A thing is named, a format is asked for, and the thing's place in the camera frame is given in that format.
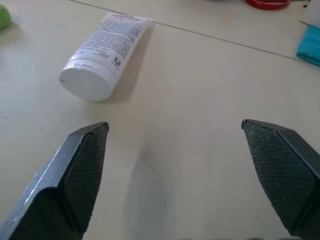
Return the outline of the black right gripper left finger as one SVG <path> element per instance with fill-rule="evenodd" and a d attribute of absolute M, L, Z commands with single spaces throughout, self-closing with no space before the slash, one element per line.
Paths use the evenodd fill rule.
<path fill-rule="evenodd" d="M 2 240 L 81 240 L 101 185 L 109 124 L 69 134 L 0 227 Z"/>

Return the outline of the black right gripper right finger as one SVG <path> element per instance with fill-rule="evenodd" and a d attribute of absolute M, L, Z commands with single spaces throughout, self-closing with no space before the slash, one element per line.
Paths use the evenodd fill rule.
<path fill-rule="evenodd" d="M 320 155 L 296 131 L 245 119 L 241 128 L 258 180 L 293 237 L 320 235 Z"/>

